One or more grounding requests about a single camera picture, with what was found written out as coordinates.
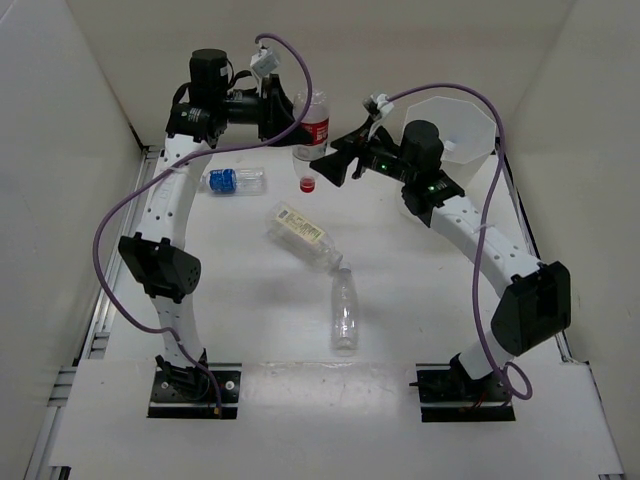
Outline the red label plastic bottle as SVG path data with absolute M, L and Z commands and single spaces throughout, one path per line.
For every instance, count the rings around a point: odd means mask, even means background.
M 311 135 L 311 139 L 292 147 L 293 168 L 299 179 L 300 190 L 312 193 L 318 173 L 311 169 L 310 164 L 326 154 L 328 142 L 329 101 L 324 91 L 313 90 L 309 108 L 300 126 Z

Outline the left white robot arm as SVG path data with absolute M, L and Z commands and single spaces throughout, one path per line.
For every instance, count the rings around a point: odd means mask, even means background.
M 193 52 L 190 80 L 173 100 L 161 163 L 162 180 L 146 201 L 140 223 L 118 250 L 134 279 L 150 297 L 163 331 L 164 352 L 156 362 L 166 381 L 188 400 L 206 395 L 210 377 L 194 319 L 192 294 L 201 263 L 187 253 L 186 226 L 198 180 L 220 136 L 230 124 L 255 125 L 258 137 L 275 146 L 307 143 L 311 135 L 294 123 L 293 104 L 274 70 L 276 53 L 259 48 L 249 75 L 259 82 L 241 90 L 230 76 L 227 54 L 218 49 Z

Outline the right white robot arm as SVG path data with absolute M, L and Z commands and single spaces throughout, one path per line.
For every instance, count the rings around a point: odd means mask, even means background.
M 460 399 L 480 393 L 485 378 L 503 373 L 513 359 L 569 327 L 570 273 L 560 262 L 546 264 L 519 249 L 489 225 L 464 189 L 444 171 L 445 147 L 438 128 L 425 120 L 408 123 L 395 143 L 384 128 L 363 124 L 335 140 L 333 153 L 311 164 L 333 185 L 344 184 L 351 163 L 354 178 L 372 171 L 401 182 L 409 212 L 446 238 L 473 264 L 472 281 L 485 278 L 499 298 L 488 329 L 451 361 L 449 387 Z

